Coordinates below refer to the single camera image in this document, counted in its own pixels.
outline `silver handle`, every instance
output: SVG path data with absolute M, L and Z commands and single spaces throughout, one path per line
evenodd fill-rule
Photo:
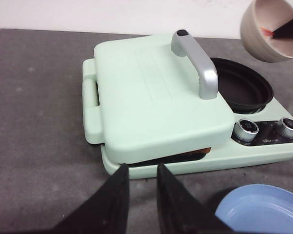
M 209 100 L 217 97 L 218 76 L 214 63 L 199 43 L 186 31 L 178 30 L 172 36 L 171 50 L 177 56 L 188 56 L 199 75 L 199 96 Z

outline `white wall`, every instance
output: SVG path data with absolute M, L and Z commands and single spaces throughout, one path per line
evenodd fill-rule
M 240 38 L 251 0 L 0 0 L 0 28 Z

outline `control panel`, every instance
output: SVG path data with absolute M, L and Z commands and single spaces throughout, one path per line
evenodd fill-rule
M 243 118 L 236 122 L 231 138 L 245 146 L 293 143 L 293 119 L 253 122 Z

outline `blue bowl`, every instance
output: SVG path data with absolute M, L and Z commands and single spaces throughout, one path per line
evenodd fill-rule
M 293 193 L 271 185 L 245 185 L 227 194 L 215 214 L 235 231 L 293 234 Z

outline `lid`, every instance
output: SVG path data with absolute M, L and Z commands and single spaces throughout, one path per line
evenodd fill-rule
M 220 93 L 199 97 L 198 73 L 187 56 L 172 52 L 171 40 L 156 35 L 94 49 L 103 141 L 114 162 L 213 148 L 231 136 L 232 110 Z

